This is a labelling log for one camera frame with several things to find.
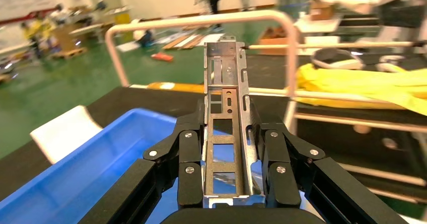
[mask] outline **metal rod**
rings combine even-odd
[[[297,34],[293,26],[292,19],[281,12],[273,10],[261,10],[252,12],[242,13],[231,13],[231,14],[218,14],[218,15],[207,15],[197,16],[179,19],[167,19],[167,20],[156,20],[147,21],[138,24],[122,24],[111,27],[106,35],[105,41],[107,44],[108,51],[113,60],[114,67],[120,78],[122,86],[129,86],[129,80],[124,71],[120,57],[113,43],[113,36],[120,32],[129,32],[135,30],[144,29],[155,29],[155,28],[169,28],[169,27],[182,27],[182,26],[194,26],[194,25],[206,25],[206,24],[218,24],[218,23],[234,23],[242,21],[259,21],[259,20],[276,20],[284,28],[288,34],[289,42],[289,55],[285,60],[287,66],[286,79],[289,87],[289,96],[295,95],[296,89],[296,70],[297,70]]]
[[[333,116],[324,116],[324,115],[306,114],[306,113],[296,113],[295,117],[298,119],[319,121],[319,122],[331,122],[331,123],[346,124],[346,125],[362,125],[362,126],[390,129],[390,130],[397,130],[397,131],[427,133],[426,126],[412,125],[412,124],[370,121],[370,120],[364,120],[364,119],[333,117]]]
[[[408,183],[411,185],[425,186],[427,184],[427,182],[422,178],[413,177],[409,175],[401,175],[401,174],[390,173],[390,172],[385,172],[385,171],[375,170],[375,169],[368,169],[360,166],[348,165],[343,163],[339,163],[339,165],[341,165],[341,167],[343,167],[347,171],[355,172],[359,174],[399,181],[399,182]]]
[[[299,44],[300,49],[310,48],[377,48],[377,47],[412,47],[413,42],[361,42],[336,44]],[[285,49],[287,44],[250,45],[249,49]]]
[[[277,96],[277,97],[288,97],[287,89],[266,89],[266,88],[249,88],[251,95],[261,95],[261,96]],[[369,97],[359,96],[355,94],[345,94],[345,93],[328,93],[328,92],[309,92],[309,91],[296,91],[295,97],[301,98],[316,98],[316,99],[329,99],[329,100],[342,100],[342,101],[352,101],[352,102],[369,102],[369,103],[382,103],[394,105],[390,102],[385,102],[377,99],[372,99]]]

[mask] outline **wooden pallet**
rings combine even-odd
[[[50,57],[51,58],[62,58],[62,59],[70,59],[73,58],[75,56],[84,54],[88,51],[87,48],[79,48],[79,49],[75,49],[75,50],[70,50],[70,51],[61,51],[55,54],[52,54]]]
[[[0,84],[6,83],[12,79],[12,76],[10,74],[0,74]]]

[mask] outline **yellow cloth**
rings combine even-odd
[[[34,21],[32,28],[36,32],[36,36],[39,38],[47,39],[50,37],[50,32],[53,30],[53,27],[49,20],[36,20]]]
[[[34,33],[35,33],[35,31],[34,31],[34,29],[33,29],[33,28],[28,27],[28,28],[26,28],[26,29],[22,29],[22,31],[24,32],[24,37],[25,37],[26,39],[31,39],[31,38],[33,38],[33,37],[34,37]]]
[[[298,87],[306,91],[356,94],[396,105],[299,98],[303,103],[337,108],[409,109],[427,116],[427,69],[387,73],[315,69],[306,64],[298,69],[297,81]]]

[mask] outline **sheet metal part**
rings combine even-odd
[[[257,158],[255,145],[248,145],[248,139],[252,139],[252,136],[248,135],[251,134],[248,131],[251,121],[243,46],[244,43],[236,42],[234,36],[224,36],[217,43],[207,43],[204,49],[204,91],[207,94],[204,119],[208,134],[202,157],[206,161],[204,195],[210,197],[209,205],[221,201],[232,203],[230,198],[247,198],[253,194],[250,168]],[[214,95],[221,95],[221,100],[212,100]],[[213,104],[221,105],[221,113],[211,113]],[[231,135],[214,135],[214,121],[219,119],[232,121]],[[234,161],[214,161],[214,144],[232,144]],[[214,193],[215,173],[234,173],[236,193]]]

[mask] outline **wooden plank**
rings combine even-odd
[[[175,39],[174,41],[170,42],[169,44],[163,46],[162,49],[171,49],[171,48],[175,47],[175,45],[181,43],[182,41],[186,40],[190,36],[191,36],[191,34],[183,35],[183,36]]]
[[[197,37],[195,37],[194,39],[192,39],[190,42],[188,42],[184,46],[182,46],[181,49],[192,49],[192,48],[194,48],[197,44],[200,43],[200,41],[205,36],[206,36],[205,34],[198,35]]]

